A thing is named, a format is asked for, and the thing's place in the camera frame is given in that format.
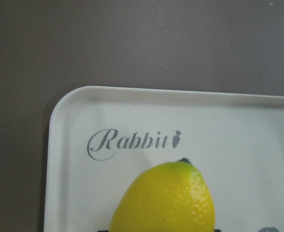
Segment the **yellow lemon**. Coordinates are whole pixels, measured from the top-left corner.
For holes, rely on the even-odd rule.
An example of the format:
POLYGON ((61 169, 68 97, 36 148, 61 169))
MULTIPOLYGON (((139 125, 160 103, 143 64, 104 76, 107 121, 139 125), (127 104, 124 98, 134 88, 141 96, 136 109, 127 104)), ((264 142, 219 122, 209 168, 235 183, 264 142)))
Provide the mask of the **yellow lemon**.
POLYGON ((139 175, 122 197, 111 232, 213 232, 215 209, 200 171, 187 158, 139 175))

